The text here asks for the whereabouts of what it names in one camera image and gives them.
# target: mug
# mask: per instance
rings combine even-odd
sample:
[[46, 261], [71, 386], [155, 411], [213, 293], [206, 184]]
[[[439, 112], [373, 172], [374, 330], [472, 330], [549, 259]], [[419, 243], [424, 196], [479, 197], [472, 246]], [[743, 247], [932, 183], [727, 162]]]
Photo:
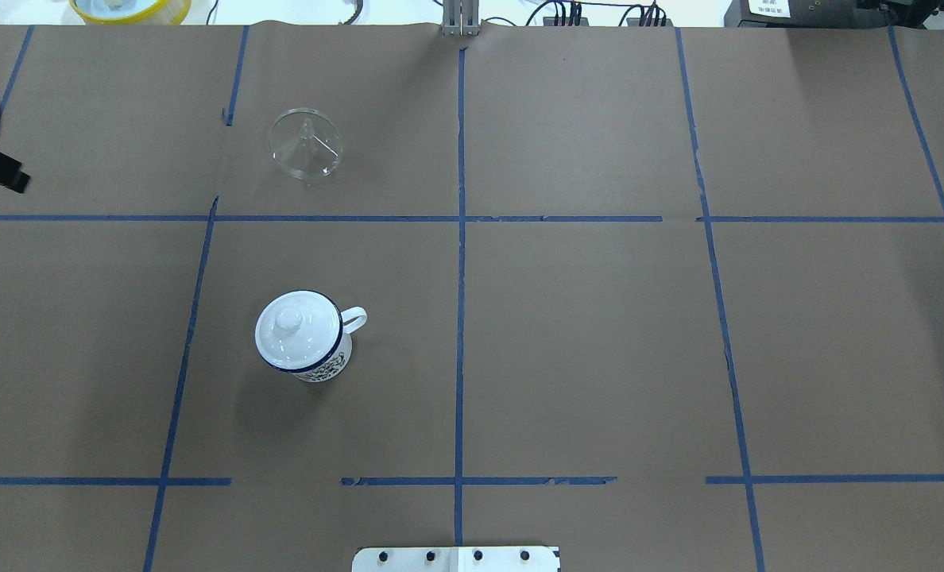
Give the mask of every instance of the mug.
[[274, 369], [302, 381], [327, 381], [352, 358], [351, 334], [366, 323], [366, 311], [339, 311], [331, 298], [312, 290], [279, 296], [257, 319], [257, 351]]

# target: gray metal bracket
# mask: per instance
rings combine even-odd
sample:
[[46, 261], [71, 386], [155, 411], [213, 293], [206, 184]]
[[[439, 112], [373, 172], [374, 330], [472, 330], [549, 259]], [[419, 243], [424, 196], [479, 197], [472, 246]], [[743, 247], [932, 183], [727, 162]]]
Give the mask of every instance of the gray metal bracket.
[[442, 0], [444, 36], [479, 35], [479, 0]]

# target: white metal plate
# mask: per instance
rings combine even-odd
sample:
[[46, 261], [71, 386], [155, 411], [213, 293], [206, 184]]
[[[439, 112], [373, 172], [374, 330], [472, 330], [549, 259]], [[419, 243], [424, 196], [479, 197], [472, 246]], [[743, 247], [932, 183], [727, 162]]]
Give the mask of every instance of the white metal plate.
[[559, 572], [559, 554], [558, 547], [373, 547], [352, 558], [352, 572]]

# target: white label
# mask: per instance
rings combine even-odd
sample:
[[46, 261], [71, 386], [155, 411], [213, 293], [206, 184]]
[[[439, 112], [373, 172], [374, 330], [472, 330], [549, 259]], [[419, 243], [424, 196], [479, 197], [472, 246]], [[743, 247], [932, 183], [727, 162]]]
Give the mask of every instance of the white label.
[[789, 0], [748, 0], [752, 14], [789, 18]]

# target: vertical blue line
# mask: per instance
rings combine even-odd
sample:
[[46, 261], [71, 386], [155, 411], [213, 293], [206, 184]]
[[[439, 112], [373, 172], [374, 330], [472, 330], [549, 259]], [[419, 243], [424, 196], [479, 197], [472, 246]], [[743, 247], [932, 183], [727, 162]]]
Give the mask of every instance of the vertical blue line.
[[694, 106], [691, 104], [691, 84], [687, 80], [687, 63], [683, 57], [683, 37], [680, 28], [676, 32], [676, 51], [680, 62], [680, 79], [683, 81], [683, 102], [687, 108], [687, 126], [691, 131], [691, 152], [694, 154], [694, 174], [698, 177], [698, 189], [701, 191], [702, 215], [705, 225], [705, 242], [709, 247], [709, 263], [712, 267], [712, 283], [716, 291], [716, 308], [719, 314], [719, 326], [722, 329], [723, 354], [726, 356], [726, 372], [729, 374], [730, 394], [733, 398], [733, 423], [737, 426], [737, 446], [741, 450], [741, 469], [744, 471], [744, 489], [748, 497], [748, 519], [751, 522], [751, 537], [755, 544], [755, 565], [759, 572], [765, 571], [765, 558], [762, 553], [762, 533], [758, 524], [758, 508], [755, 504], [755, 486], [751, 479], [751, 462], [748, 459], [748, 438], [744, 431], [744, 416], [741, 413], [741, 392], [737, 390], [737, 371], [733, 367], [733, 347], [730, 346], [729, 324], [726, 322], [726, 304], [723, 301], [722, 282], [719, 280], [719, 261], [716, 258], [715, 240], [712, 235], [711, 213], [708, 195], [705, 191], [705, 177], [701, 163], [698, 162], [698, 130], [694, 125]]
[[200, 286], [203, 285], [203, 271], [207, 268], [207, 256], [211, 252], [211, 235], [215, 228], [215, 213], [218, 210], [218, 198], [211, 203], [211, 213], [207, 216], [207, 232], [203, 235], [203, 249], [200, 250], [200, 265], [196, 269], [196, 286], [193, 287], [193, 303], [189, 307], [189, 322], [186, 326], [186, 341], [182, 346], [182, 362], [179, 365], [179, 380], [175, 386], [175, 399], [172, 403], [172, 418], [168, 424], [168, 438], [164, 441], [164, 460], [161, 465], [161, 480], [157, 484], [155, 511], [151, 519], [151, 535], [148, 537], [148, 550], [144, 557], [144, 572], [151, 572], [153, 553], [157, 546], [157, 530], [161, 527], [161, 513], [164, 509], [164, 490], [168, 488], [168, 473], [172, 467], [172, 450], [175, 448], [175, 431], [179, 426], [179, 412], [182, 409], [182, 391], [186, 385], [186, 372], [189, 369], [189, 348], [193, 343], [196, 330], [196, 311], [200, 305]]
[[14, 63], [14, 72], [10, 73], [10, 81], [6, 84], [6, 91], [2, 93], [2, 101], [0, 102], [0, 111], [4, 114], [6, 112], [6, 104], [10, 102], [10, 94], [14, 92], [14, 84], [17, 83], [17, 76], [21, 72], [21, 66], [24, 65], [24, 55], [26, 55], [26, 48], [30, 45], [30, 37], [33, 35], [33, 26], [28, 26], [28, 32], [24, 35], [24, 44], [21, 44], [21, 51], [17, 54], [17, 62]]
[[458, 51], [458, 356], [455, 391], [455, 546], [462, 537], [465, 475], [465, 50]]
[[235, 64], [235, 80], [232, 83], [232, 98], [228, 102], [228, 110], [222, 110], [225, 126], [231, 126], [235, 116], [235, 102], [239, 98], [239, 80], [242, 77], [242, 61], [246, 58], [246, 39], [250, 37], [250, 27], [242, 26], [242, 39], [239, 41], [239, 62]]
[[903, 95], [907, 98], [907, 108], [909, 112], [911, 112], [911, 119], [914, 120], [914, 128], [918, 134], [920, 148], [923, 150], [923, 158], [927, 161], [927, 171], [930, 171], [930, 180], [932, 180], [934, 184], [934, 190], [938, 193], [938, 200], [942, 204], [942, 211], [944, 213], [944, 189], [942, 188], [942, 181], [938, 176], [938, 169], [934, 167], [934, 159], [930, 154], [930, 146], [927, 145], [927, 137], [923, 134], [923, 127], [920, 126], [920, 119], [918, 113], [916, 113], [916, 105], [914, 105], [914, 95], [911, 95], [911, 88], [909, 87], [909, 83], [907, 83], [907, 73], [903, 71], [900, 45], [896, 43], [896, 33], [892, 26], [889, 26], [889, 44], [892, 46], [892, 57], [896, 62], [896, 72], [900, 74], [900, 84], [903, 87]]

